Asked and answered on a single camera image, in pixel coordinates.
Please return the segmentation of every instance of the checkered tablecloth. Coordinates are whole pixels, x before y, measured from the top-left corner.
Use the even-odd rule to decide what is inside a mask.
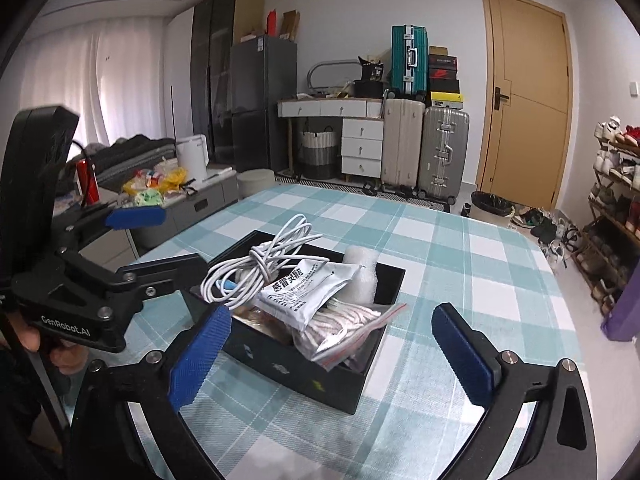
[[[531,363],[582,359],[574,326],[542,252],[521,234],[475,220],[367,196],[281,186],[243,200],[151,251],[142,260],[198,252],[211,259],[254,229],[275,234],[304,213],[317,245],[380,251],[406,269],[398,301],[355,415],[288,390],[220,354],[196,401],[181,410],[229,480],[437,478],[482,414],[472,406],[431,335],[431,313],[448,301],[498,350]],[[145,303],[110,364],[164,349],[191,319],[178,294]],[[528,406],[493,478],[504,475],[530,417]],[[170,477],[139,429],[157,472]]]

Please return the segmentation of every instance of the green suitcase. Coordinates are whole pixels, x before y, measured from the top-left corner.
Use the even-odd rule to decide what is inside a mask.
[[[424,97],[429,83],[429,40],[424,27],[395,25],[391,30],[391,89],[400,96]]]

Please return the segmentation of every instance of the silver suitcase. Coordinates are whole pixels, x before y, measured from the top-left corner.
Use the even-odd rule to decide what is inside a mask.
[[[465,169],[469,114],[432,106],[424,114],[418,188],[453,205]]]
[[[424,103],[387,99],[382,140],[382,182],[415,187],[420,164]]]

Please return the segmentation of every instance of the white medicine packet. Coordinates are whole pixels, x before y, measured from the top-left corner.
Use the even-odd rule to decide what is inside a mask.
[[[358,270],[359,265],[300,260],[287,276],[258,292],[254,303],[284,324],[303,331],[316,311]]]

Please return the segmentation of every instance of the laundry basket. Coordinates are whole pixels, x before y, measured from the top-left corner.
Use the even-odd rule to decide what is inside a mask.
[[[327,180],[340,174],[338,132],[303,132],[302,147],[307,178]]]

